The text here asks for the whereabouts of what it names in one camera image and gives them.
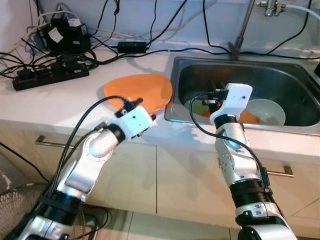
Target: stainless steel sink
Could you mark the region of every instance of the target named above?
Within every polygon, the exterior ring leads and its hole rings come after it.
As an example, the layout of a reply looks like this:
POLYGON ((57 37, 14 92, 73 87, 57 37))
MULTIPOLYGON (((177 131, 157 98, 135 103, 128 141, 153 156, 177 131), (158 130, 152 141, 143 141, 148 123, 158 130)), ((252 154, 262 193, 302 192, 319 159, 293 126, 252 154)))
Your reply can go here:
MULTIPOLYGON (((171 83, 173 96, 164 115, 169 121, 192 123, 186 101, 212 91, 212 86, 223 89, 228 83, 242 83, 252 86, 251 100, 270 99, 286 116, 284 126, 245 123, 245 128, 320 135, 320 87, 300 65, 176 57, 171 83)), ((208 117, 196 119, 210 123, 208 117)))

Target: faucet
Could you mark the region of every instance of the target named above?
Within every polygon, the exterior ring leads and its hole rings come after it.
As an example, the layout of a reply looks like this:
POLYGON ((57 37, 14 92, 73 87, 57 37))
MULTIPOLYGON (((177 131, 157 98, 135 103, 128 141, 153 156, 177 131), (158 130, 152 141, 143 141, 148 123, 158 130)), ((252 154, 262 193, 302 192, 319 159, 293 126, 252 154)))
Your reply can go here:
MULTIPOLYGON (((250 0, 248 7, 246 9, 245 17, 242 23, 242 27, 239 33, 239 36, 237 36, 235 40, 235 44, 233 45, 230 41, 227 43, 228 47, 230 49, 231 55, 229 58, 231 60, 237 60, 240 55, 240 50, 242 47, 242 43, 244 41, 244 35, 247 29, 247 25, 252 13, 252 9, 254 8, 255 0, 250 0)), ((265 16, 266 17, 272 17, 273 15, 279 16, 279 13, 282 13, 285 11, 285 4, 278 3, 277 0, 265 0, 261 1, 257 4, 258 6, 265 8, 265 16)))
POLYGON ((279 13, 285 11, 286 5, 278 3, 277 0, 267 0, 257 3, 258 6, 265 8, 265 16, 272 17, 273 15, 279 16, 279 13))

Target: power strip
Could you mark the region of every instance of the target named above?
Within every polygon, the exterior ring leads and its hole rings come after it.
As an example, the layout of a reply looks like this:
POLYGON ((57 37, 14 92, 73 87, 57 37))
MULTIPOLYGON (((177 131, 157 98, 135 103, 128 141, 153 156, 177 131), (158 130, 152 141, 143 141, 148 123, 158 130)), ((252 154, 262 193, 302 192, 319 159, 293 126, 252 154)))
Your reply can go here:
POLYGON ((12 85, 14 90, 21 91, 85 76, 89 76, 85 63, 78 64, 72 70, 60 65, 58 68, 47 67, 38 71, 26 70, 12 80, 12 85))

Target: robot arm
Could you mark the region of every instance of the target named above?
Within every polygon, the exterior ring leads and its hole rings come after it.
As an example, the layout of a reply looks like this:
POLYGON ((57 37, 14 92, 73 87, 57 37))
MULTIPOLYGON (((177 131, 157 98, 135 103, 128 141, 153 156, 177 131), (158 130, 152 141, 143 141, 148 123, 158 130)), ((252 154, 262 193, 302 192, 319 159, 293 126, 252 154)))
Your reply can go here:
MULTIPOLYGON (((223 91, 227 96, 221 108, 211 114, 210 122, 215 124, 216 134, 248 145, 244 128, 237 120, 247 106, 252 87, 230 83, 223 91)), ((238 240, 296 240, 272 198, 271 189, 264 185, 264 173, 251 153, 239 144, 221 138, 216 139, 215 148, 236 207, 235 220, 242 228, 238 240)))
POLYGON ((19 240, 67 240, 73 223, 80 212, 81 202, 86 202, 105 162, 120 143, 128 142, 152 125, 142 102, 127 102, 118 111, 118 117, 102 131, 90 134, 79 145, 75 161, 62 169, 56 191, 51 197, 42 196, 37 214, 27 223, 19 240))

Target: metal handle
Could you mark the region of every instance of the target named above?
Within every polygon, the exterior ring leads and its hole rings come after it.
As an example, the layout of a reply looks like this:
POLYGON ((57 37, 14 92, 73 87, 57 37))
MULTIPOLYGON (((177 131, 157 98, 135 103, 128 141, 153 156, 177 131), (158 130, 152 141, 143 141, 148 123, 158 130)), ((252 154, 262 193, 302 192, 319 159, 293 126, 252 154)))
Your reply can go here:
POLYGON ((274 176, 282 176, 282 177, 288 177, 288 178, 294 178, 295 175, 292 172, 292 169, 290 166, 283 166, 284 172, 280 171, 267 171, 269 175, 274 175, 274 176))
MULTIPOLYGON (((56 143, 56 142, 49 142, 49 141, 44 141, 45 140, 45 136, 40 135, 35 141, 34 144, 36 145, 42 145, 42 146, 50 146, 50 147, 56 147, 56 148, 65 148, 66 145, 62 144, 62 143, 56 143)), ((73 149, 75 146, 74 145, 70 145, 69 148, 73 149)))

